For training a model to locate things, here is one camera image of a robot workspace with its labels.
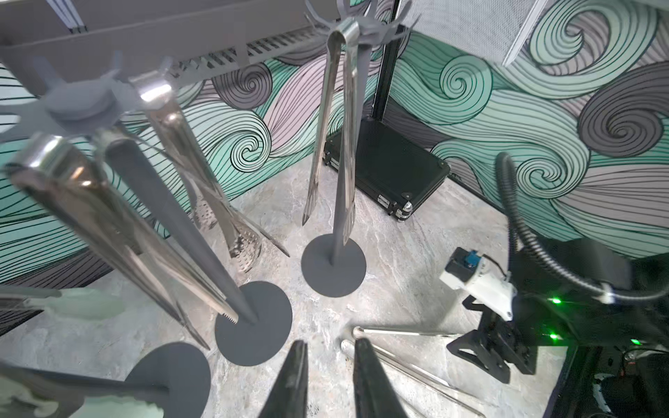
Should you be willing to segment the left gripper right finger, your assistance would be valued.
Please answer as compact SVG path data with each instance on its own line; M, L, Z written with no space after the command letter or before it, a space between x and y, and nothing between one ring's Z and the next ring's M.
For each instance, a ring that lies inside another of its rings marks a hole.
M407 417L371 342L355 341L355 413L358 418Z

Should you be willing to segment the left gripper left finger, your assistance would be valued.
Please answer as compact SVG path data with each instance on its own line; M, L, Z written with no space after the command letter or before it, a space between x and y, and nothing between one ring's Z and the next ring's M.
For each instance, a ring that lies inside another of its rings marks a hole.
M308 344L295 341L259 418L304 418L308 410Z

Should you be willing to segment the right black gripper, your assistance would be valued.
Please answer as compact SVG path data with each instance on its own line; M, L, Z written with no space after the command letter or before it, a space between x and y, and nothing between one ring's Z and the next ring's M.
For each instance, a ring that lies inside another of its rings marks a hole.
M520 318L506 322L474 296L462 302L470 311L482 314L478 328L456 338L447 350L470 362L501 383L510 382L510 366L521 374L534 376L538 365L538 348L545 344L550 313L538 303L519 305Z

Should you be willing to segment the dark utensil rack stand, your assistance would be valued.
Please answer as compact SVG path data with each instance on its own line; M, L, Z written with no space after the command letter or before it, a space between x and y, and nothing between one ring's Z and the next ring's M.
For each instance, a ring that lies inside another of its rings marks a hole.
M211 371L183 342L156 348L123 381L1 363L3 417L200 417Z
M144 155L146 141L127 131L122 119L128 113L145 114L145 101L130 80L120 78L121 54L114 55L107 73L72 83L43 57L35 58L34 67L45 83L45 95L26 104L2 107L2 113L19 118L17 125L2 134L2 141L27 139L28 143L38 132L56 135L97 162L110 186L190 266L211 280L237 313L239 320L232 323L216 312L214 335L221 354L244 367L274 357L290 334L293 312L289 298L267 281L244 285L234 281Z
M340 21L327 21L308 5L307 19L326 36L327 60L322 85L315 155L308 181L308 197L302 220L307 222L315 210L320 186L321 163L329 130L329 118L336 80L343 79L343 127L333 231L309 242L301 257L301 271L308 285L318 294L340 298L355 292L364 281L367 262L363 250L350 235L355 226L355 165L364 95L369 77L372 50L404 38L402 21L409 15L406 2L390 23L376 18L378 3L373 1L364 14L356 15L348 1L336 4Z

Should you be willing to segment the green metal tongs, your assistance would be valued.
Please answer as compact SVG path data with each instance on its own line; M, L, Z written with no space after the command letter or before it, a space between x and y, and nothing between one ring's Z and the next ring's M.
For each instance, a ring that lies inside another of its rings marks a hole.
M7 311L45 311L62 318L107 320L125 311L118 296L96 289L63 290L2 285L1 309ZM81 398L55 382L1 365L1 416L52 417L59 409L76 410Z

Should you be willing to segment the clear metal tongs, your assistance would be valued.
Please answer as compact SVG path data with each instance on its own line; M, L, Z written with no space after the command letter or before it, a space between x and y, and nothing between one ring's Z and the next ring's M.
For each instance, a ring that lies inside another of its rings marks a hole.
M167 155L186 179L188 193L194 194L195 190L199 190L212 210L228 246L229 256L237 268L247 273L254 267L261 253L261 236L289 256L284 245L231 206L186 122L165 74L150 71L131 78L130 84L145 101L144 112Z

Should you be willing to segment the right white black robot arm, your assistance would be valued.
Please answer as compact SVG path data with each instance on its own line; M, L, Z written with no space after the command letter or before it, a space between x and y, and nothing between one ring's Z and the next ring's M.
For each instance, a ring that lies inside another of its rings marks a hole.
M538 372L540 348L566 360L548 417L665 417L668 414L668 257L629 261L597 240L548 239L526 225L516 167L495 161L508 220L508 265L458 248L441 274L481 315L449 352L501 383Z

